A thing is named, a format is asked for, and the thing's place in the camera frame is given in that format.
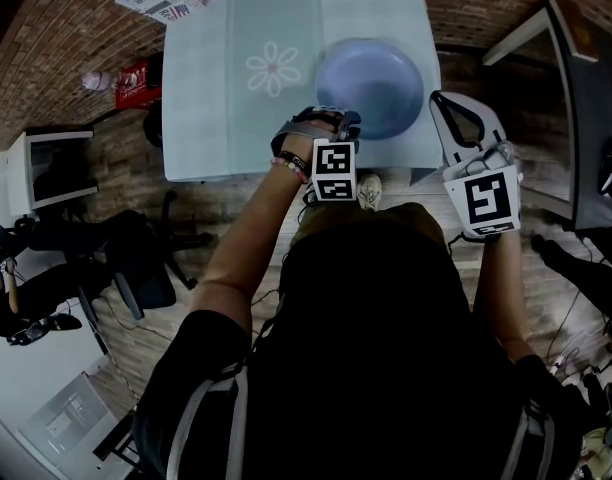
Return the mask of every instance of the brick wall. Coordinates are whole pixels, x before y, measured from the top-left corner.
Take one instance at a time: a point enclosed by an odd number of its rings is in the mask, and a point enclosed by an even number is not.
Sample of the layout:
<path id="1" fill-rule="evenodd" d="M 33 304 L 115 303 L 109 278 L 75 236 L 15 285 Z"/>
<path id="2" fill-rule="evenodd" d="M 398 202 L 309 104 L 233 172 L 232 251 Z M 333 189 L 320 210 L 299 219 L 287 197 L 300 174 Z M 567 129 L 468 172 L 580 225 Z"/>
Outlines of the brick wall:
<path id="1" fill-rule="evenodd" d="M 487 47 L 539 0 L 426 0 L 437 43 Z M 575 0 L 612 33 L 612 0 Z M 112 95 L 81 88 L 92 70 L 118 71 L 161 51 L 165 29 L 113 0 L 26 0 L 0 45 L 0 150 L 27 126 L 84 124 Z"/>

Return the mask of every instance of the wristband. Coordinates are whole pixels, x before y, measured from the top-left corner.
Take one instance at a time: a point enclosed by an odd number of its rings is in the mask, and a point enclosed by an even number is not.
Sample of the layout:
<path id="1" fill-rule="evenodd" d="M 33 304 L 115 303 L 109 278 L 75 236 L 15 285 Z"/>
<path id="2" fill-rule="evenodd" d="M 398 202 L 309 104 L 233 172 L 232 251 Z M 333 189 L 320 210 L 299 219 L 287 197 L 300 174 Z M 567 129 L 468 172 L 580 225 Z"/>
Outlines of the wristband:
<path id="1" fill-rule="evenodd" d="M 270 161 L 270 163 L 273 164 L 273 165 L 283 165 L 283 166 L 287 167 L 288 169 L 290 169 L 291 171 L 293 171 L 297 175 L 297 177 L 302 181 L 302 183 L 304 185 L 306 185 L 308 183 L 308 176 L 294 162 L 289 162 L 285 158 L 280 158 L 280 157 L 276 156 L 275 158 L 273 158 Z"/>
<path id="2" fill-rule="evenodd" d="M 290 151 L 282 151 L 281 153 L 279 153 L 279 155 L 276 156 L 276 158 L 283 158 L 284 160 L 287 160 L 289 163 L 294 163 L 297 167 L 299 167 L 306 176 L 308 176 L 310 178 L 310 166 L 301 158 L 299 158 L 297 155 L 295 155 L 294 153 L 291 153 Z"/>

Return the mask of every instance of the plate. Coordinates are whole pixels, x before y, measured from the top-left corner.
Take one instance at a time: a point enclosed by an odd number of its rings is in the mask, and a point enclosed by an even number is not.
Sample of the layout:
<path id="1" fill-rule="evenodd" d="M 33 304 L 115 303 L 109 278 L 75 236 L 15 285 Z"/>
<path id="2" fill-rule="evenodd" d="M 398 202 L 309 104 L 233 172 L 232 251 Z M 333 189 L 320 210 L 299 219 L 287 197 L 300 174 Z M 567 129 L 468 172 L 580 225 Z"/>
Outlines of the plate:
<path id="1" fill-rule="evenodd" d="M 405 132 L 419 117 L 424 84 L 401 50 L 381 41 L 354 40 L 324 59 L 315 83 L 320 105 L 355 110 L 361 139 L 383 140 Z"/>

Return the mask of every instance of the table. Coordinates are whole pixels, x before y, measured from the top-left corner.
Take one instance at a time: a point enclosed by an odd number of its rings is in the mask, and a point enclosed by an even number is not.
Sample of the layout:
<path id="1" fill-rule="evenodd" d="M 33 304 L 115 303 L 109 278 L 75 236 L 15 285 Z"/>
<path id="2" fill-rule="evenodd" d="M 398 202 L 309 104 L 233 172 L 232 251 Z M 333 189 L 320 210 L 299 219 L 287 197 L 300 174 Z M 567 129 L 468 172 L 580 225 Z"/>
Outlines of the table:
<path id="1" fill-rule="evenodd" d="M 268 170 L 270 140 L 316 104 L 314 80 L 341 41 L 389 42 L 417 65 L 426 101 L 441 88 L 424 0 L 207 0 L 168 26 L 162 130 L 166 178 Z M 403 134 L 361 141 L 358 167 L 437 169 L 442 148 L 424 105 Z"/>
<path id="2" fill-rule="evenodd" d="M 598 190 L 604 148 L 612 137 L 612 36 L 585 22 L 599 54 L 598 62 L 573 56 L 563 20 L 550 0 L 483 57 L 490 66 L 537 34 L 550 32 L 564 87 L 570 136 L 570 198 L 568 201 L 522 187 L 522 199 L 570 220 L 574 229 L 612 227 L 612 199 Z"/>

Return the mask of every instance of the light blue tablecloth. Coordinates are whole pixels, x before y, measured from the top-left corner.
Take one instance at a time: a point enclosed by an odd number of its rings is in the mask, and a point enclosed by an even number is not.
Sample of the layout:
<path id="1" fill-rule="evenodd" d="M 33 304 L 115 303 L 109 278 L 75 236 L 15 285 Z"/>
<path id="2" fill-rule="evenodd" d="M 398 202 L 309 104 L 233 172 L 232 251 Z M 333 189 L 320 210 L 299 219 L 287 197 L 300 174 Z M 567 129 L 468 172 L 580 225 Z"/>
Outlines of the light blue tablecloth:
<path id="1" fill-rule="evenodd" d="M 440 73 L 424 0 L 207 0 L 168 27 L 163 141 L 169 180 L 263 172 L 281 125 L 317 104 L 314 80 L 340 41 L 387 41 L 417 65 L 425 96 Z M 362 141 L 359 167 L 437 168 L 428 105 L 405 133 Z"/>

